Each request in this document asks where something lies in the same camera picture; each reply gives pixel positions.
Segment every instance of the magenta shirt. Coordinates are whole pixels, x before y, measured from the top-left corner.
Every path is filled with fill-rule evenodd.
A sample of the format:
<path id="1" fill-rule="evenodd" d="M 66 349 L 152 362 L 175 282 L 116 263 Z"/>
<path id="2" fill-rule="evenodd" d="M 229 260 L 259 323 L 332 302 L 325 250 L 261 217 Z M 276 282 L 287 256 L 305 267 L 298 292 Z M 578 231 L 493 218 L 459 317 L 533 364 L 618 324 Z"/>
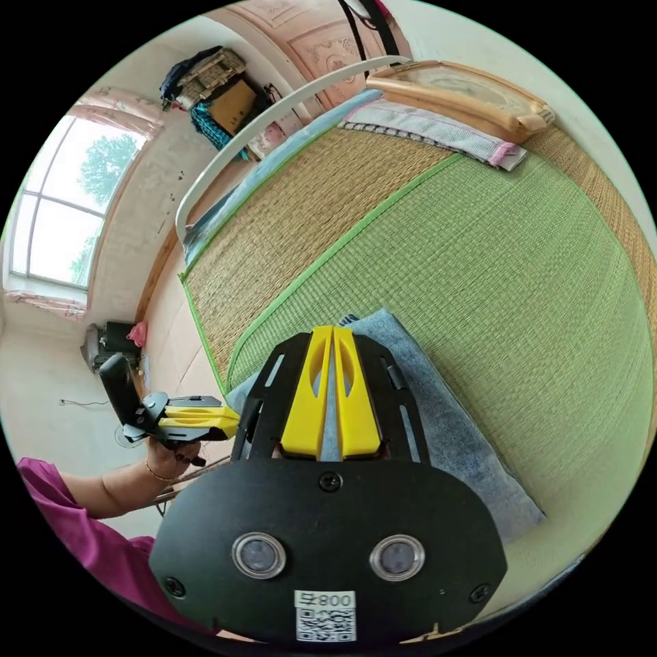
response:
<path id="1" fill-rule="evenodd" d="M 169 603 L 149 567 L 154 539 L 126 539 L 78 506 L 57 468 L 21 459 L 18 471 L 34 502 L 69 552 L 105 587 L 158 616 L 205 634 Z"/>

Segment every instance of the cardboard box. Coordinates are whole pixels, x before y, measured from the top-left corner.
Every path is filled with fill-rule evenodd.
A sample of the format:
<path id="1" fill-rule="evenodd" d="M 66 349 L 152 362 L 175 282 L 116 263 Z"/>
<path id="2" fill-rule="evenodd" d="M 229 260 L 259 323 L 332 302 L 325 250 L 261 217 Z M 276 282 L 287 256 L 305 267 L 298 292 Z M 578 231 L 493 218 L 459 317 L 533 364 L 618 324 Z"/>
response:
<path id="1" fill-rule="evenodd" d="M 251 111 L 255 102 L 255 92 L 240 80 L 210 105 L 212 118 L 231 136 L 239 131 L 244 117 Z"/>

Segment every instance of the window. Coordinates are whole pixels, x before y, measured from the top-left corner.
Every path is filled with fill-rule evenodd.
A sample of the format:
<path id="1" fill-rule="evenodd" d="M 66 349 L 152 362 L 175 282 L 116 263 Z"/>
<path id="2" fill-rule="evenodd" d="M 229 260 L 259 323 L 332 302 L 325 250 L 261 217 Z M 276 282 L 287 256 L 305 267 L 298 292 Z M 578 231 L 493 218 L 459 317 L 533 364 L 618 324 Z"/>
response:
<path id="1" fill-rule="evenodd" d="M 11 273 L 86 289 L 107 208 L 145 141 L 113 126 L 65 116 L 16 198 Z"/>

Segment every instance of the pink wall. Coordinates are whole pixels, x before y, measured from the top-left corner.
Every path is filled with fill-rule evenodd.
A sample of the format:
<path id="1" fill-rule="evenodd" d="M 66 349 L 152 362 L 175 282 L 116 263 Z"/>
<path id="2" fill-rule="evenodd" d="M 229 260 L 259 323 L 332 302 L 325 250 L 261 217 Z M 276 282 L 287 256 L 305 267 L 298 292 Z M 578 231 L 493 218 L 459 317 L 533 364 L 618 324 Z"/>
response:
<path id="1" fill-rule="evenodd" d="M 247 0 L 223 11 L 248 21 L 273 41 L 307 81 L 360 60 L 351 28 L 336 1 Z M 384 55 L 378 34 L 355 20 L 367 57 Z M 400 51 L 410 54 L 408 43 L 392 23 Z M 318 98 L 325 109 L 331 109 L 364 86 L 364 77 L 359 75 L 330 87 Z"/>

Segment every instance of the tree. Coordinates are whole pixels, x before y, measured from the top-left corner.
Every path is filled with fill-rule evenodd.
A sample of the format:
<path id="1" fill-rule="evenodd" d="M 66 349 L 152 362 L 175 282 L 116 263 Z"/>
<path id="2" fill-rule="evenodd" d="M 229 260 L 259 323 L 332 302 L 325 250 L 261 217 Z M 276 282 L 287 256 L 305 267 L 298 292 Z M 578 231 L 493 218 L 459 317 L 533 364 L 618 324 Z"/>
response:
<path id="1" fill-rule="evenodd" d="M 86 284 L 86 281 L 81 280 L 82 272 L 85 269 L 87 260 L 91 257 L 91 252 L 93 251 L 95 245 L 96 245 L 96 235 L 90 235 L 89 237 L 87 237 L 87 239 L 85 240 L 82 246 L 82 251 L 80 252 L 80 255 L 70 265 L 70 271 L 73 274 L 73 280 L 71 281 L 72 283 L 76 283 L 78 285 Z"/>
<path id="2" fill-rule="evenodd" d="M 77 180 L 85 194 L 93 196 L 98 205 L 106 204 L 136 150 L 137 142 L 128 133 L 97 139 L 87 149 L 87 159 L 80 167 Z"/>

